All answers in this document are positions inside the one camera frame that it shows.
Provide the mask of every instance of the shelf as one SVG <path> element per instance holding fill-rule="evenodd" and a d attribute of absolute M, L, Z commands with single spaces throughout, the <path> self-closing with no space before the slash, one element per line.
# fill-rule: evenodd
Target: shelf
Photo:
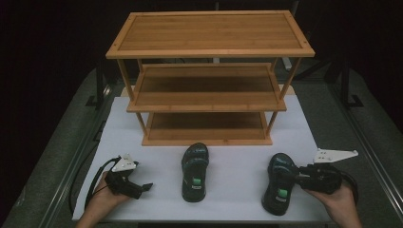
<path fill-rule="evenodd" d="M 144 65 L 128 112 L 285 111 L 271 64 Z"/>
<path fill-rule="evenodd" d="M 264 113 L 150 113 L 143 145 L 272 144 Z"/>
<path fill-rule="evenodd" d="M 315 52 L 288 10 L 132 12 L 106 54 L 116 59 L 143 145 L 272 144 L 270 131 L 301 57 Z M 161 58 L 270 58 L 271 63 L 152 64 Z M 297 57 L 282 89 L 279 57 Z M 137 59 L 132 88 L 124 59 Z M 269 123 L 265 112 L 273 112 Z M 149 113 L 144 123 L 141 113 Z"/>
<path fill-rule="evenodd" d="M 289 10 L 132 12 L 108 59 L 312 57 Z"/>

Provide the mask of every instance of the wooden leg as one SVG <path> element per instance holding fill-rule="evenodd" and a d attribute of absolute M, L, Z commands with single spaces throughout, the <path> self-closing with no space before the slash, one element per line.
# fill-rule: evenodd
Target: wooden leg
<path fill-rule="evenodd" d="M 270 67 L 271 72 L 275 71 L 277 62 L 278 62 L 278 58 L 276 58 L 275 61 L 273 61 L 273 63 L 272 63 L 272 66 Z"/>
<path fill-rule="evenodd" d="M 301 62 L 302 58 L 297 58 L 294 63 L 293 67 L 290 70 L 290 73 L 288 74 L 288 79 L 287 82 L 285 82 L 284 86 L 282 87 L 282 90 L 279 94 L 279 98 L 283 99 L 285 94 L 287 93 L 288 86 L 290 86 L 291 82 L 293 81 L 294 75 L 296 74 L 296 71 L 298 69 L 299 63 Z"/>
<path fill-rule="evenodd" d="M 130 84 L 130 80 L 128 77 L 127 69 L 125 67 L 125 62 L 124 62 L 124 60 L 121 60 L 121 59 L 119 59 L 117 61 L 118 61 L 119 69 L 121 70 L 122 78 L 124 79 L 124 82 L 125 82 L 125 87 L 127 90 L 128 97 L 130 98 L 130 101 L 134 101 L 134 93 L 133 93 L 133 89 L 131 89 L 131 84 Z"/>
<path fill-rule="evenodd" d="M 142 114 L 140 112 L 136 112 L 137 120 L 139 120 L 140 126 L 142 127 L 143 134 L 146 136 L 148 135 L 147 129 L 145 128 L 145 124 L 143 121 Z"/>
<path fill-rule="evenodd" d="M 143 61 L 141 59 L 138 59 L 137 64 L 139 65 L 140 72 L 143 73 L 144 72 Z"/>
<path fill-rule="evenodd" d="M 270 135 L 270 131 L 273 128 L 273 124 L 275 123 L 275 119 L 276 119 L 277 114 L 278 113 L 276 111 L 273 112 L 272 118 L 270 119 L 270 123 L 267 125 L 267 128 L 266 128 L 266 135 Z"/>

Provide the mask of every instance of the shoe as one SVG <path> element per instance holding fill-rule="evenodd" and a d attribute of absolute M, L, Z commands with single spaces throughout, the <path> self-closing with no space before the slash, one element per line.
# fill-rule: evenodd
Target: shoe
<path fill-rule="evenodd" d="M 286 154 L 278 153 L 270 160 L 269 186 L 264 193 L 261 204 L 275 216 L 282 216 L 290 204 L 291 191 L 294 187 L 293 177 L 299 174 L 293 160 Z"/>
<path fill-rule="evenodd" d="M 208 150 L 205 144 L 192 144 L 182 158 L 182 197 L 188 202 L 202 201 L 205 197 L 205 173 Z"/>

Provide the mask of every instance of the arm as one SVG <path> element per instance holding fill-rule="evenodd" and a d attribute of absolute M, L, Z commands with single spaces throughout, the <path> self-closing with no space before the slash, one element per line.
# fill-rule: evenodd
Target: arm
<path fill-rule="evenodd" d="M 130 199 L 130 197 L 125 195 L 114 195 L 110 191 L 105 182 L 106 173 L 103 173 L 100 182 L 95 188 L 96 194 L 92 197 L 85 212 L 78 220 L 76 228 L 94 227 L 115 209 L 116 206 Z"/>
<path fill-rule="evenodd" d="M 331 219 L 341 228 L 361 228 L 361 221 L 355 208 L 353 192 L 346 183 L 332 195 L 305 189 L 306 192 L 320 200 L 326 207 Z"/>

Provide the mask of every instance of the white table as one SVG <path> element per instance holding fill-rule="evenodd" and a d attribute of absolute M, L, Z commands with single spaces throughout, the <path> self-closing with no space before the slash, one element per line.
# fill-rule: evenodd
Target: white table
<path fill-rule="evenodd" d="M 296 95 L 286 95 L 287 111 L 278 114 L 272 130 L 273 145 L 208 146 L 207 194 L 203 201 L 182 199 L 181 159 L 187 146 L 142 146 L 143 132 L 134 113 L 125 110 L 129 99 L 115 98 L 100 145 L 79 195 L 73 220 L 84 212 L 86 193 L 95 173 L 106 161 L 130 154 L 139 166 L 130 180 L 153 182 L 140 199 L 113 211 L 106 220 L 133 222 L 295 223 L 330 221 L 322 204 L 298 185 L 284 216 L 273 216 L 260 203 L 269 183 L 271 157 L 283 152 L 297 166 L 313 162 L 317 152 L 310 128 Z"/>

